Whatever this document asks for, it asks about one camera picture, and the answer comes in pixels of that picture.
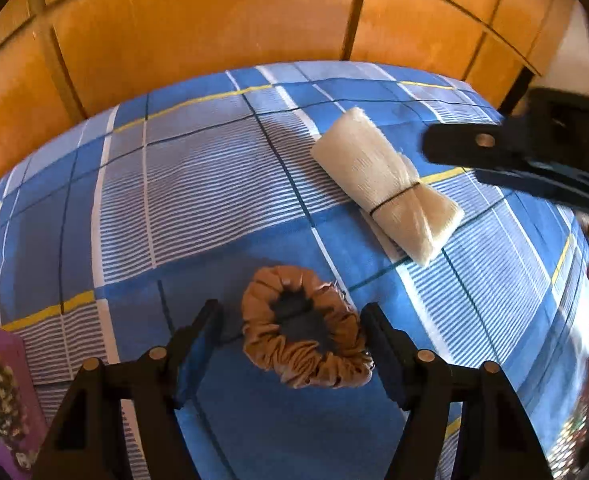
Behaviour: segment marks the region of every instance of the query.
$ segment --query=scrunchie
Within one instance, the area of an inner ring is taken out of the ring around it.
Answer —
[[[279,333],[270,307],[284,290],[302,290],[322,315],[337,354],[321,354],[317,341],[287,342]],[[372,358],[365,351],[359,315],[338,290],[309,269],[294,266],[263,267],[255,273],[241,301],[243,351],[263,370],[274,370],[293,388],[363,386],[372,377]]]

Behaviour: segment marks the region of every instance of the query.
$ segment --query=blue plaid fabric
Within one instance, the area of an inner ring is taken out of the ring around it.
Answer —
[[[309,156],[355,106],[465,211],[427,269]],[[85,358],[136,359],[218,298],[222,343],[177,413],[202,477],[381,479],[405,415],[376,373],[354,390],[290,390],[242,353],[246,285],[258,267],[292,264],[337,282],[359,309],[378,301],[419,348],[501,363],[549,449],[585,372],[588,244],[571,211],[431,164],[419,148],[430,123],[500,120],[464,82],[308,61],[184,81],[54,139],[0,181],[0,325],[24,337],[46,417]],[[302,316],[284,330],[309,336]],[[454,426],[458,416],[453,406]],[[126,433],[145,478],[132,417]]]

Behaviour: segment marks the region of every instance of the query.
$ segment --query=screw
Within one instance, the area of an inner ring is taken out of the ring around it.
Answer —
[[[155,361],[159,361],[163,359],[166,355],[168,355],[168,351],[164,346],[155,346],[148,352],[150,359],[154,359]]]
[[[90,359],[86,359],[83,362],[83,369],[91,372],[92,370],[96,370],[98,365],[98,359],[96,357],[91,357]]]
[[[434,361],[434,352],[431,350],[419,350],[417,352],[417,357],[419,361],[423,361],[424,363],[431,363]]]
[[[495,363],[494,361],[485,361],[483,367],[486,372],[491,374],[496,374],[501,369],[498,363]]]
[[[490,134],[477,134],[476,141],[481,148],[493,148],[495,145],[495,138]]]

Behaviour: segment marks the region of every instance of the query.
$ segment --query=striped fabric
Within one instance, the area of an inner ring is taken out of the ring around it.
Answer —
[[[309,156],[351,107],[363,108],[420,176],[465,211],[427,269],[407,261]],[[398,413],[376,374],[357,390],[293,392],[242,354],[247,283],[258,267],[294,264],[337,282],[357,308],[378,301],[395,327],[449,362],[499,361],[547,446],[582,380],[589,247],[570,210],[486,186],[473,171],[431,164],[420,152],[428,124],[500,120],[451,78],[305,61],[158,89],[39,149],[0,180],[0,324],[24,338],[47,420],[84,359],[137,359],[218,298],[218,367],[206,374],[199,413],[180,417],[200,474],[380,478],[401,422],[393,423]],[[563,348],[559,320],[572,338]],[[306,328],[303,317],[292,322]],[[295,407],[302,411],[292,419]],[[305,431],[283,427],[305,413],[314,414]],[[239,432],[245,416],[253,432]],[[198,431],[185,427],[194,424]],[[348,440],[354,428],[357,447]],[[126,427],[130,463],[135,478],[148,478],[135,431]],[[279,437],[261,444],[266,435]],[[447,478],[454,449],[455,436],[438,478]]]

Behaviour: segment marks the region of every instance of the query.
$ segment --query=rolled bandage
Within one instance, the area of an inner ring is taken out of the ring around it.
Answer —
[[[338,118],[310,153],[419,266],[436,258],[463,219],[463,209],[423,184],[360,108]]]

